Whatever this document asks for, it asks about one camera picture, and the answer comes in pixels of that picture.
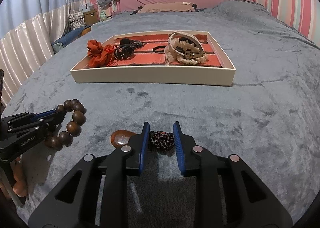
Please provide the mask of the person's left hand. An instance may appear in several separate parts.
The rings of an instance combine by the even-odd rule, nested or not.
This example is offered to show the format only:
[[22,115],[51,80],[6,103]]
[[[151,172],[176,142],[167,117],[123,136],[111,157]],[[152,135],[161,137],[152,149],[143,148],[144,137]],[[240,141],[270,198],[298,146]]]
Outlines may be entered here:
[[25,175],[23,173],[23,167],[21,164],[21,157],[17,157],[15,161],[10,164],[15,183],[13,185],[13,192],[20,198],[26,197],[28,195],[28,186],[26,182]]

